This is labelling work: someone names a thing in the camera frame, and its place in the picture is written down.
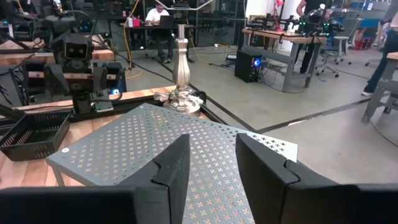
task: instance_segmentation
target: perforated metal plate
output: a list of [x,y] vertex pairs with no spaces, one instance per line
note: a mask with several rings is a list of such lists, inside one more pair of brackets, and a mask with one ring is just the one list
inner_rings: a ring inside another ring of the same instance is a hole
[[191,170],[184,223],[254,223],[239,177],[235,138],[246,133],[296,161],[297,145],[149,104],[126,113],[48,157],[85,185],[117,185],[190,134]]

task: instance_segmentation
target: white t-shirt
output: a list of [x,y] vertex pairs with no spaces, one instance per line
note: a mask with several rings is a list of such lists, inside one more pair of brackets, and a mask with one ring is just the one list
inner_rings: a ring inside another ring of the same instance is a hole
[[157,9],[151,9],[145,21],[160,21],[160,16],[169,16],[169,12],[165,9],[162,12],[158,12]]

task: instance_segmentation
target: black wire basket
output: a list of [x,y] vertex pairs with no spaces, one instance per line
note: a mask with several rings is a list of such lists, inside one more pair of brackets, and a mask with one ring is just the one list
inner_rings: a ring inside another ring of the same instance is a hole
[[26,114],[0,140],[0,151],[12,161],[46,158],[58,150],[67,134],[69,114]]

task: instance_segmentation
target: silver candle holder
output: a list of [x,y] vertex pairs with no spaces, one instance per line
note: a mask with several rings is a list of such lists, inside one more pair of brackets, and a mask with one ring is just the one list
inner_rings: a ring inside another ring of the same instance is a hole
[[188,85],[191,73],[187,60],[188,39],[185,38],[185,25],[178,25],[178,38],[175,39],[177,59],[173,69],[173,81],[176,89],[170,93],[156,93],[155,100],[164,102],[163,106],[185,114],[200,115],[200,105],[203,103],[197,96],[192,95]]

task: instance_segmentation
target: desktop computer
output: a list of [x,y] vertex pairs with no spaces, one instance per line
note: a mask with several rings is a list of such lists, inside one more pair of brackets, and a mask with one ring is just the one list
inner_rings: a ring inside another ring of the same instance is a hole
[[246,83],[258,82],[261,70],[261,55],[239,50],[236,54],[235,76]]

